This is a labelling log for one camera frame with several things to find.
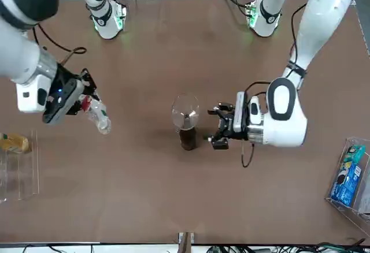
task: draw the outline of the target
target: white robotic arm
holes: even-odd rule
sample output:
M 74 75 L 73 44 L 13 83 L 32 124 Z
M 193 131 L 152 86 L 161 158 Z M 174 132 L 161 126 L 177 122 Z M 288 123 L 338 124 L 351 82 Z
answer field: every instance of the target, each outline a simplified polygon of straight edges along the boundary
M 58 0 L 0 0 L 0 76 L 16 83 L 19 110 L 43 111 L 43 122 L 47 124 L 82 110 L 81 95 L 100 102 L 86 69 L 80 75 L 71 73 L 27 39 L 26 30 L 55 15 L 57 10 Z
M 238 93 L 235 107 L 221 103 L 209 111 L 220 116 L 219 130 L 209 138 L 215 149 L 227 149 L 229 138 L 279 147 L 302 145 L 307 118 L 301 109 L 298 90 L 308 65 L 332 36 L 351 1 L 308 1 L 297 35 L 297 59 L 294 49 L 283 76 L 269 85 L 267 113 L 262 114 L 258 97 L 248 100 L 246 92 Z
M 114 0 L 85 0 L 95 29 L 104 39 L 113 39 L 123 30 L 126 7 Z

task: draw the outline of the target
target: green led light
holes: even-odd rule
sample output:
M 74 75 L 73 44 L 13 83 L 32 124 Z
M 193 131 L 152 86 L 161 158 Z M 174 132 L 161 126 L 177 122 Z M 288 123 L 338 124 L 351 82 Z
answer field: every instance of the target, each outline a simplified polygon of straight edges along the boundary
M 118 29 L 123 29 L 123 21 L 121 18 L 116 17 L 115 22 L 117 24 Z
M 96 29 L 97 31 L 99 31 L 99 30 L 98 30 L 98 27 L 97 27 L 97 23 L 95 22 L 95 19 L 94 19 L 94 18 L 92 19 L 92 21 L 94 22 L 94 27 L 95 27 L 95 29 Z

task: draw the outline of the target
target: brown table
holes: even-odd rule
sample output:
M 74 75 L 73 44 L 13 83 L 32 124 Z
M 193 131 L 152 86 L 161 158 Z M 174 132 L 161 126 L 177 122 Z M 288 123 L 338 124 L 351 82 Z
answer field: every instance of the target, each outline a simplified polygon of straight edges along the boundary
M 310 65 L 300 92 L 309 121 L 302 147 L 256 146 L 243 169 L 239 142 L 228 151 L 202 143 L 186 152 L 172 125 L 181 92 L 199 99 L 199 131 L 213 132 L 218 121 L 207 108 L 279 77 L 292 43 L 290 16 L 302 2 L 287 0 L 275 34 L 258 38 L 224 0 L 139 1 L 115 40 L 98 36 L 83 3 L 63 2 L 43 25 L 58 42 L 88 48 L 67 67 L 89 68 L 112 132 L 100 135 L 82 114 L 43 125 L 39 114 L 17 111 L 14 84 L 1 80 L 1 131 L 38 130 L 41 192 L 0 206 L 0 240 L 171 243 L 186 230 L 197 243 L 363 237 L 324 200 L 346 137 L 370 135 L 369 59 L 355 8 Z

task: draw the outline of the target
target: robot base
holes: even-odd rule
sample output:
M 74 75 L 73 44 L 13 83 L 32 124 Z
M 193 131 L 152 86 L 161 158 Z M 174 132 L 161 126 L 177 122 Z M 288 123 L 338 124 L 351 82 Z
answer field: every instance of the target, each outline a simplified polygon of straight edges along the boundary
M 112 13 L 105 26 L 100 25 L 99 20 L 96 21 L 92 18 L 95 24 L 95 29 L 104 39 L 115 38 L 118 33 L 124 29 L 126 20 L 126 8 L 113 0 L 109 1 L 109 3 L 112 6 Z
M 273 34 L 274 30 L 279 24 L 281 14 L 279 14 L 277 19 L 272 24 L 268 24 L 265 17 L 263 17 L 261 14 L 261 2 L 262 0 L 255 0 L 248 5 L 248 8 L 246 8 L 246 14 L 251 16 L 247 17 L 247 25 L 258 36 L 266 38 Z

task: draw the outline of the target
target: clear glass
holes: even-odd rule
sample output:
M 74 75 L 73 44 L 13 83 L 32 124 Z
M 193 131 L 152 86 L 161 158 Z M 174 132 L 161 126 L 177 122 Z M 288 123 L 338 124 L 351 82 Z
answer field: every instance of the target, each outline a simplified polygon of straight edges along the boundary
M 180 94 L 172 104 L 172 121 L 181 130 L 190 130 L 199 119 L 199 102 L 193 94 Z
M 29 141 L 27 153 L 0 150 L 0 203 L 23 200 L 40 192 L 37 131 L 24 136 Z
M 360 179 L 357 184 L 357 189 L 354 193 L 351 206 L 346 206 L 342 202 L 331 198 L 331 191 L 336 182 L 341 164 L 344 160 L 346 152 L 352 145 L 364 145 L 366 148 L 365 154 L 357 164 L 361 168 Z M 335 173 L 333 175 L 331 185 L 329 187 L 326 201 L 331 203 L 339 212 L 341 212 L 347 219 L 359 227 L 367 236 L 370 237 L 370 214 L 362 212 L 360 206 L 366 198 L 370 198 L 370 140 L 361 139 L 359 137 L 350 137 L 346 139 L 346 144 L 343 148 L 341 158 L 339 159 Z

